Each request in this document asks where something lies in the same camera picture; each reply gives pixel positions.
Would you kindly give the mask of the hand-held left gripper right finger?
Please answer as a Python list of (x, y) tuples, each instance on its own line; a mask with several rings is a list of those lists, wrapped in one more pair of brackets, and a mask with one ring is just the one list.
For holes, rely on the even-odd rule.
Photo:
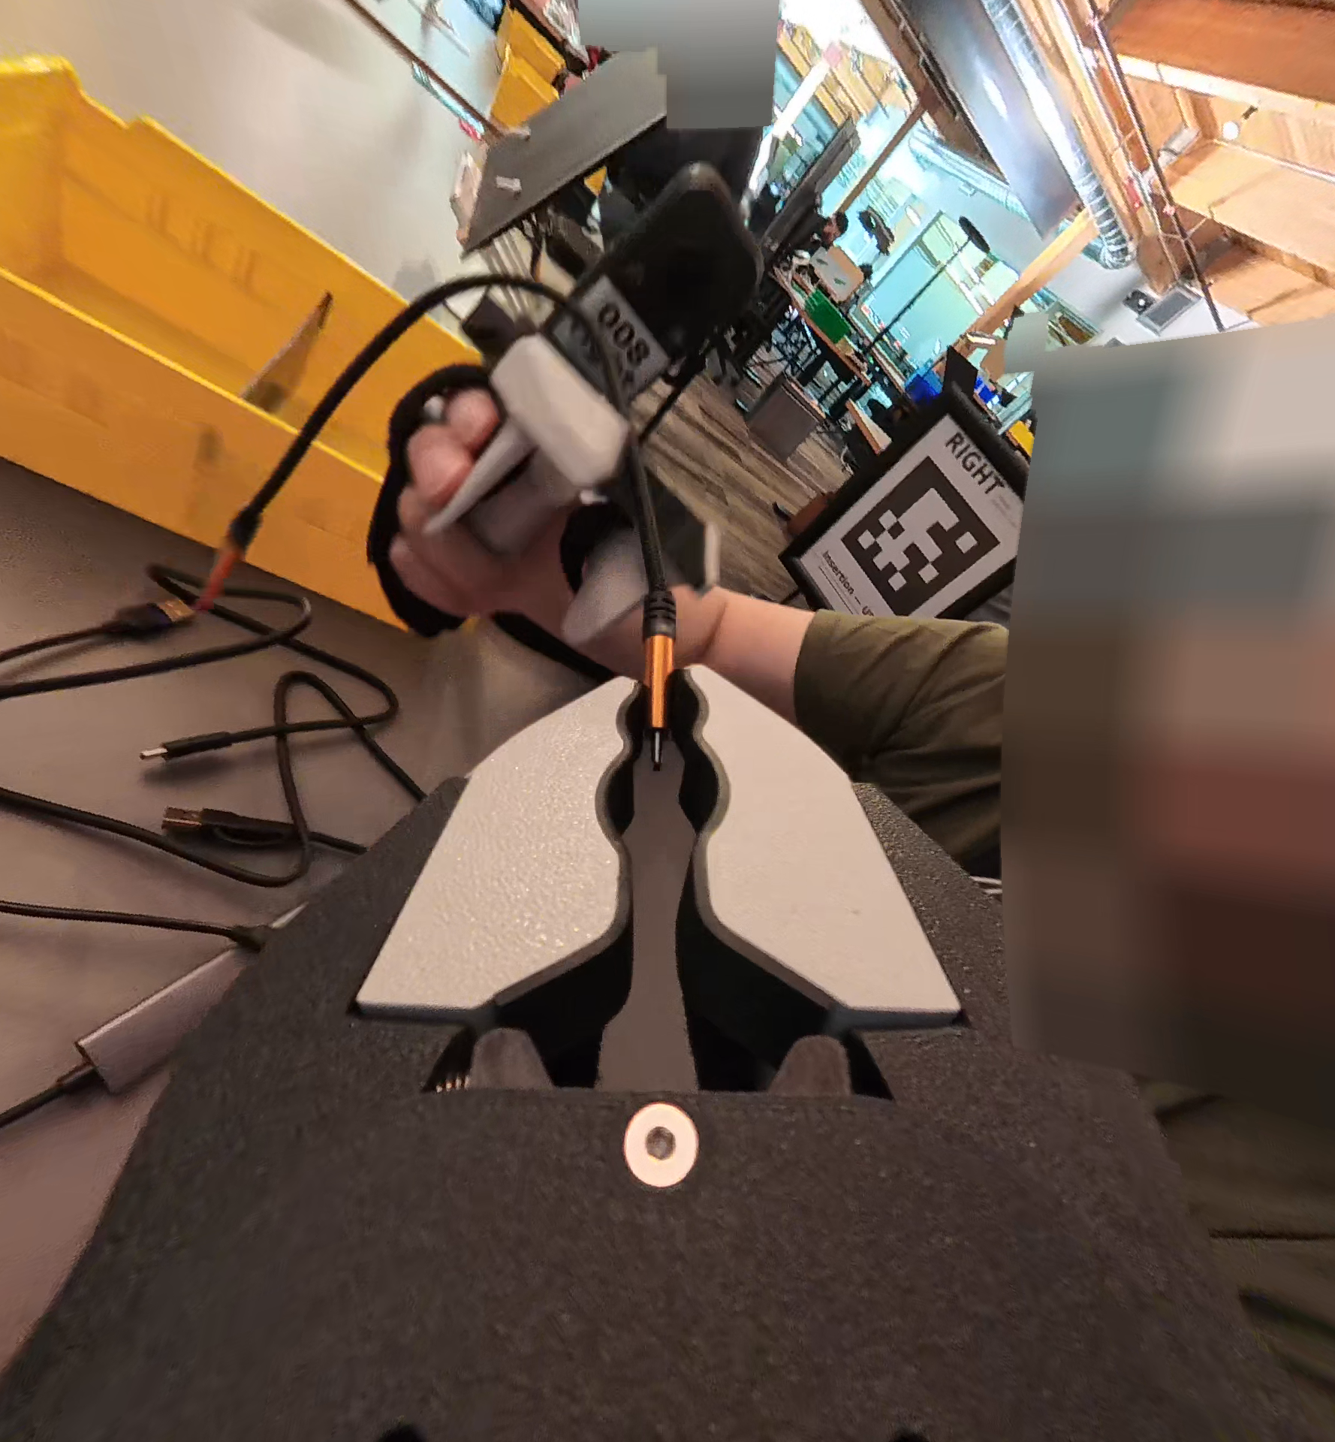
[(678, 805), (693, 842), (676, 981), (700, 1091), (764, 1091), (796, 1043), (885, 1091), (868, 1033), (940, 1031), (962, 1005), (844, 772), (705, 668), (673, 680)]

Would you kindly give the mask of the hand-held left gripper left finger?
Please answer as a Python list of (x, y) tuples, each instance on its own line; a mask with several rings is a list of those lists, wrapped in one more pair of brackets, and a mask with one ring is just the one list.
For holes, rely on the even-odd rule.
[(551, 1081), (597, 1083), (632, 981), (638, 686), (613, 680), (471, 772), (354, 997), (369, 1019), (524, 1031)]

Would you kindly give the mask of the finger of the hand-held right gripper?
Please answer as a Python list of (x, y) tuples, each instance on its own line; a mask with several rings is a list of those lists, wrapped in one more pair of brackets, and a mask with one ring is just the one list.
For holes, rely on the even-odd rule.
[(572, 650), (626, 650), (640, 637), (647, 592), (635, 532), (606, 536), (585, 554), (580, 585), (561, 618), (561, 640)]
[(705, 594), (719, 582), (721, 537), (674, 494), (649, 494), (657, 525), (657, 553), (668, 589)]

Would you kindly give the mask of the yellow plastic bin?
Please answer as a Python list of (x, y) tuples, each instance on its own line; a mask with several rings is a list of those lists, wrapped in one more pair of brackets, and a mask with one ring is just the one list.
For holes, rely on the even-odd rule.
[(0, 458), (213, 546), (402, 308), (70, 64), (0, 62)]

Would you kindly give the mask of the person's right hand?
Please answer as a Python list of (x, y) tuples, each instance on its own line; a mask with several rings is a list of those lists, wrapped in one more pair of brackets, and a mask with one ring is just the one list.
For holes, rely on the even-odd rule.
[(464, 620), (515, 614), (560, 640), (573, 599), (560, 561), (568, 510), (554, 512), (517, 558), (484, 551), (459, 525), (431, 530), (496, 426), (496, 404), (489, 393), (469, 390), (452, 395), (441, 421), (423, 426), (411, 438), (405, 448), (409, 481), (397, 503), (399, 534), (388, 549), (390, 565), (412, 596), (441, 613)]

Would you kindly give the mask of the black white marker sign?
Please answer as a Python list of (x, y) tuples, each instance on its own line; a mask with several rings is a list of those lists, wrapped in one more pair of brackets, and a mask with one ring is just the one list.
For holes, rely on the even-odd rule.
[(942, 398), (829, 498), (779, 560), (817, 611), (964, 620), (1012, 584), (1026, 462)]

